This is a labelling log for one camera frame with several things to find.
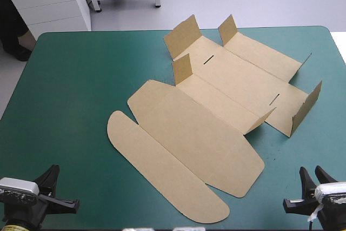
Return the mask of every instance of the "unfolded cardboard box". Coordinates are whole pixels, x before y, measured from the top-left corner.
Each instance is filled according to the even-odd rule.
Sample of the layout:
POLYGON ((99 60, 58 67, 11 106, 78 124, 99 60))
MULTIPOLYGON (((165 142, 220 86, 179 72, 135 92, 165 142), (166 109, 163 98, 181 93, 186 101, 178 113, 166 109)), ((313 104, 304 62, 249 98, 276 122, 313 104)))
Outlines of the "unfolded cardboard box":
POLYGON ((177 87, 244 134, 274 109, 265 121, 291 136, 322 82, 309 95, 289 84, 303 64, 242 35, 232 16, 219 32, 223 47, 202 36, 192 15, 165 36, 177 87))
POLYGON ((244 196, 264 162, 244 135, 264 121, 290 136, 314 105, 289 84, 302 63, 237 31, 224 46, 202 36, 191 16, 165 37, 176 86, 147 81, 128 100, 138 125, 120 111, 108 122, 113 146, 186 217, 213 223, 228 206, 206 185, 244 196))

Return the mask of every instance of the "cardboard box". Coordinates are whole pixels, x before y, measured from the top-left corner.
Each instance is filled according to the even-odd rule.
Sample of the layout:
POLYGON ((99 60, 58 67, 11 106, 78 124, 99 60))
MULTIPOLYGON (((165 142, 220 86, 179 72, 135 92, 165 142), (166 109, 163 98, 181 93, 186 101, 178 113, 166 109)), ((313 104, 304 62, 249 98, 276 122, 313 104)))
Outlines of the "cardboard box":
POLYGON ((243 134, 264 118, 291 136, 322 81, 309 95, 289 84, 303 64, 242 35, 231 16, 219 32, 224 47, 202 36, 192 15, 165 36, 177 87, 243 134))

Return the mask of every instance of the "cardboard panel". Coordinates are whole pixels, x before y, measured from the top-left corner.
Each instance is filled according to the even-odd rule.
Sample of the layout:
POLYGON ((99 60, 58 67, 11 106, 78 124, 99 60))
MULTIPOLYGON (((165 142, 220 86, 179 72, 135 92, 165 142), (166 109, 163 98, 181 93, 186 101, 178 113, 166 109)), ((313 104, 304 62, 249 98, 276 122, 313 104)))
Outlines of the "cardboard panel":
POLYGON ((196 175, 122 112, 114 112, 107 132, 113 146, 183 215, 215 223, 228 206, 196 175))
POLYGON ((178 89, 208 108, 214 115, 233 126, 243 135, 261 125, 272 111, 262 117, 257 116, 207 81, 192 75, 188 54, 174 61, 172 65, 178 89))
POLYGON ((195 56, 191 53, 190 58, 191 64, 195 64, 194 74, 257 115, 271 110, 270 103, 286 88, 290 93, 301 92, 223 48, 215 50, 213 58, 206 64, 192 62, 195 56))
POLYGON ((175 27, 174 33, 166 35, 164 41, 172 58, 175 58, 201 36, 195 16, 192 15, 175 27))
POLYGON ((262 159, 238 130, 178 88, 148 81, 128 104, 147 133, 215 188, 242 197, 264 168, 262 159), (143 106, 143 96, 151 97, 153 90, 163 88, 169 91, 162 91, 160 100, 152 100, 155 106, 136 109, 143 106))
POLYGON ((229 16, 218 29, 227 50, 285 82, 289 82, 302 65, 301 62, 237 32, 232 16, 229 16))

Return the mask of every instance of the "gray floor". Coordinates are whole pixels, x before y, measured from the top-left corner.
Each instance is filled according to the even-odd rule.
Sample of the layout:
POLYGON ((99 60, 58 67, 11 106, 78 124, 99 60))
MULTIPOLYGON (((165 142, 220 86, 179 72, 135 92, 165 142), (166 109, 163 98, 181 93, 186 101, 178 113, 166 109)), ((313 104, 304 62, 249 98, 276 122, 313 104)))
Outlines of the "gray floor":
MULTIPOLYGON (((93 30, 172 29, 191 14, 201 28, 216 28, 232 13, 238 27, 323 25, 346 32, 345 0, 154 0, 105 1, 91 13, 93 30)), ((0 49, 0 117, 25 63, 0 49)))

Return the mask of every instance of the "white drawer cabinet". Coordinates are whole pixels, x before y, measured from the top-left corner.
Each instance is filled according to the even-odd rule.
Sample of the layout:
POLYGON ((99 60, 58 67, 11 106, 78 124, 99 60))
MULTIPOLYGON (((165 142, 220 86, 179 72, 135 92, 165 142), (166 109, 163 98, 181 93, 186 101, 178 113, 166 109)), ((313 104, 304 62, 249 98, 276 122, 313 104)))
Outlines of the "white drawer cabinet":
POLYGON ((44 32, 90 31, 85 0, 12 0, 33 36, 44 32))

